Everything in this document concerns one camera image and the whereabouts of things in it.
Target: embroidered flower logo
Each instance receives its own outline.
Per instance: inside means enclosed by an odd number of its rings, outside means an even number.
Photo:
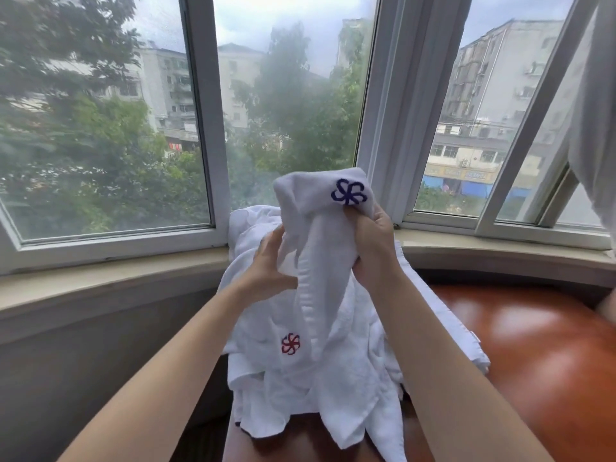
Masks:
[[[364,184],[360,182],[352,182],[349,183],[349,180],[346,178],[340,178],[336,182],[337,190],[331,192],[331,199],[338,202],[343,202],[345,206],[350,206],[351,204],[360,204],[361,202],[366,202],[368,197],[362,193],[364,190]]]
[[[280,350],[282,351],[282,353],[286,355],[295,355],[295,352],[297,351],[297,349],[299,349],[300,346],[299,335],[289,332],[286,336],[282,338],[281,344],[282,346]]]

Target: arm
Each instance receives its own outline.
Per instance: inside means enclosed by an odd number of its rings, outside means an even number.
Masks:
[[[297,279],[277,271],[284,228],[250,268],[210,301],[88,423],[58,462],[168,462],[244,308]]]
[[[346,214],[360,256],[355,276],[381,318],[435,460],[552,461],[406,277],[387,214],[377,208],[374,221],[354,209]]]

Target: glass pane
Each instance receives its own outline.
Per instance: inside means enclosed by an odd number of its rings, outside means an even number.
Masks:
[[[551,196],[555,184],[552,181],[556,181],[554,176],[562,173],[567,160],[564,140],[571,124],[594,28],[595,19],[592,18],[498,213],[501,220],[533,224]]]
[[[178,0],[2,0],[0,200],[22,240],[208,224]]]
[[[473,0],[415,210],[481,214],[572,2]]]
[[[575,188],[574,194],[558,218],[557,225],[577,225],[587,228],[603,229],[601,221],[593,211],[582,185]]]
[[[232,207],[352,166],[377,0],[214,0]]]

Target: forearm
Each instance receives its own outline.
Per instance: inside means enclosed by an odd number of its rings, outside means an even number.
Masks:
[[[436,461],[552,461],[404,272],[372,297]]]
[[[243,310],[236,285],[212,300],[96,414],[58,462],[167,462]]]

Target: hand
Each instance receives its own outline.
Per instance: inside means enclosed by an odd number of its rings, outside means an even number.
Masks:
[[[394,227],[378,204],[374,205],[374,220],[351,206],[344,206],[344,214],[355,226],[359,258],[353,266],[353,274],[373,295],[400,271],[394,246]]]
[[[267,300],[284,290],[297,288],[297,277],[278,272],[278,250],[285,228],[279,225],[268,233],[259,245],[250,267],[237,279],[246,305]]]

